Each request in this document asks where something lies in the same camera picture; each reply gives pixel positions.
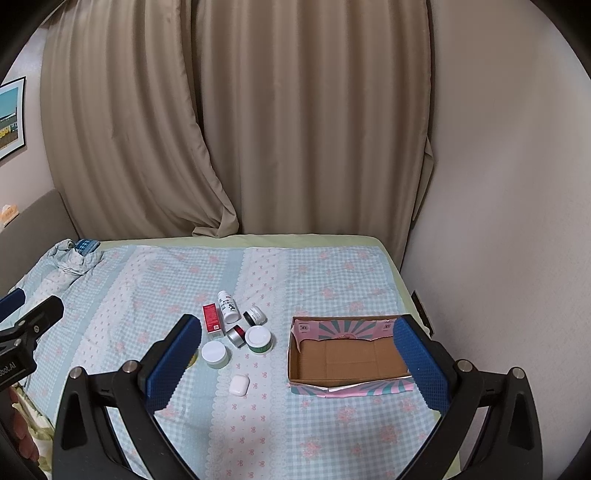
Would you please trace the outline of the person's left hand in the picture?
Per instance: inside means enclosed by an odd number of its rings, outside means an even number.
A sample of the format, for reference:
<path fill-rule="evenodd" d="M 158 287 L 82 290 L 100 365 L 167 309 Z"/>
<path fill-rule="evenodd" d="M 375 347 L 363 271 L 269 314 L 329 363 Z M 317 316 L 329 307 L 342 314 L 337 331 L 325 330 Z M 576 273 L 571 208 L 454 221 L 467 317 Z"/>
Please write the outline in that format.
<path fill-rule="evenodd" d="M 10 406 L 12 408 L 13 414 L 12 434 L 18 443 L 19 453 L 23 458 L 37 463 L 39 460 L 39 450 L 37 448 L 37 445 L 33 441 L 31 434 L 29 433 L 28 425 L 24 417 L 14 407 L 14 404 L 19 403 L 18 396 L 12 387 L 8 389 L 8 392 L 10 396 Z"/>

